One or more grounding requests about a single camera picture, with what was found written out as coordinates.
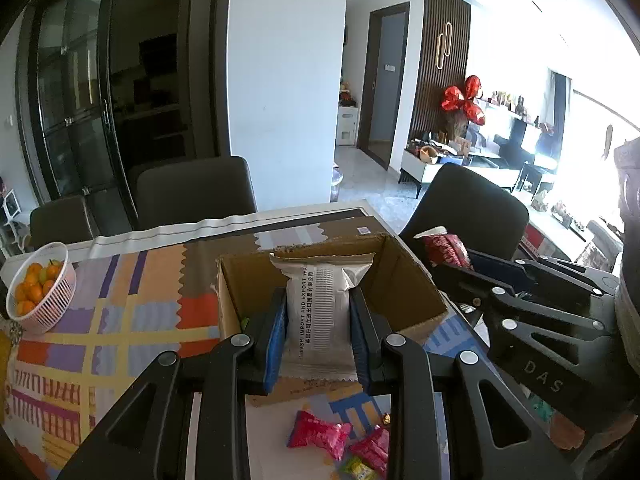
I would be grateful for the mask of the person right hand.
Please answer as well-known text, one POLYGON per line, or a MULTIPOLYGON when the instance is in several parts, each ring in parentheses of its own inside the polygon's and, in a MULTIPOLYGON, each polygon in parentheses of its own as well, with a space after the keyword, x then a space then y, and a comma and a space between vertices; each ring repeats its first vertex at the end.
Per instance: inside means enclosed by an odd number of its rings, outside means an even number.
POLYGON ((555 412, 549 422, 549 438, 562 451, 577 450, 585 439, 585 431, 568 418, 555 412))

